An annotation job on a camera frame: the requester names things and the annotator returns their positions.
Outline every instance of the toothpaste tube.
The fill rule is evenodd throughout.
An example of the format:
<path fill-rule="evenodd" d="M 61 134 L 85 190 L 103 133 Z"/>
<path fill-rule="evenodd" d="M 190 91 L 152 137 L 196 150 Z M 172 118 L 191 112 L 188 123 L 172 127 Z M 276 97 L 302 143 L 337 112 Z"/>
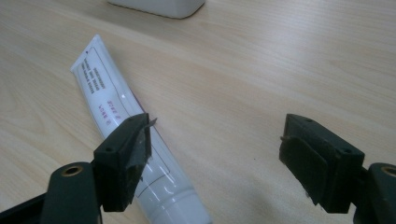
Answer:
<path fill-rule="evenodd" d="M 107 138 L 125 119 L 143 113 L 134 94 L 96 35 L 70 68 L 100 133 Z M 134 196 L 151 224 L 212 223 L 190 180 L 157 130 L 151 127 L 152 157 Z"/>

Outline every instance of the wood grain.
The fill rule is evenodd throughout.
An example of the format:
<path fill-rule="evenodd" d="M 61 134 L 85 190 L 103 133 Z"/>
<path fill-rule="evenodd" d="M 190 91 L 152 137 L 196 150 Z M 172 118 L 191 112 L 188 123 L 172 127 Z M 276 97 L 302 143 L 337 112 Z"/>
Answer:
<path fill-rule="evenodd" d="M 278 160 L 287 113 L 396 163 L 396 2 L 207 0 L 186 20 L 106 1 L 2 1 L 0 211 L 102 142 L 69 68 L 94 34 L 215 223 L 352 223 Z M 133 203 L 105 223 L 147 223 Z"/>

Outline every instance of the wooden table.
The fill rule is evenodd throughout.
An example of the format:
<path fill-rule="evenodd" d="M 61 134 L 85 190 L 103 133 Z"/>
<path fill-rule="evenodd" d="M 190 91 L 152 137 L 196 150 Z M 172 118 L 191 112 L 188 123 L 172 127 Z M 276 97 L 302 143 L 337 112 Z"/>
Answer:
<path fill-rule="evenodd" d="M 102 142 L 69 72 L 95 34 L 214 223 L 352 223 L 278 160 L 286 114 L 396 163 L 396 2 L 207 0 L 167 19 L 104 0 L 0 4 L 0 211 Z M 136 203 L 105 223 L 147 223 Z"/>

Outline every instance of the black plastic part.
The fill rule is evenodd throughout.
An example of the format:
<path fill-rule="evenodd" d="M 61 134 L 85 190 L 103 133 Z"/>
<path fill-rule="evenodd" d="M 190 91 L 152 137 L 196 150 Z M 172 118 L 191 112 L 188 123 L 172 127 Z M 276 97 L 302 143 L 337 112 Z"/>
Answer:
<path fill-rule="evenodd" d="M 365 198 L 357 205 L 356 224 L 396 223 L 396 166 L 374 163 L 370 166 Z"/>
<path fill-rule="evenodd" d="M 38 224 L 45 197 L 46 194 L 38 195 L 29 201 L 20 203 L 17 206 L 0 213 L 0 223 Z"/>
<path fill-rule="evenodd" d="M 74 162 L 52 173 L 40 224 L 102 223 L 92 166 Z"/>
<path fill-rule="evenodd" d="M 126 119 L 94 151 L 92 162 L 98 192 L 106 212 L 123 212 L 151 156 L 149 114 Z"/>
<path fill-rule="evenodd" d="M 314 204 L 347 213 L 364 153 L 312 119 L 288 114 L 279 158 Z"/>

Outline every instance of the white container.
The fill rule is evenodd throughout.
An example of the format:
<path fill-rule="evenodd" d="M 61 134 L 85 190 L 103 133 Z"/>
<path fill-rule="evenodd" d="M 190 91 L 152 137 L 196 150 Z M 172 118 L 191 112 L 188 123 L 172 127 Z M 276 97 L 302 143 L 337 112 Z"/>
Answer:
<path fill-rule="evenodd" d="M 104 138 L 125 119 L 143 112 L 96 35 L 71 67 Z M 209 214 L 157 130 L 151 127 L 152 157 L 135 197 L 152 224 L 208 224 Z"/>
<path fill-rule="evenodd" d="M 192 15 L 205 0 L 107 0 L 109 3 L 134 8 L 159 16 L 183 19 Z"/>

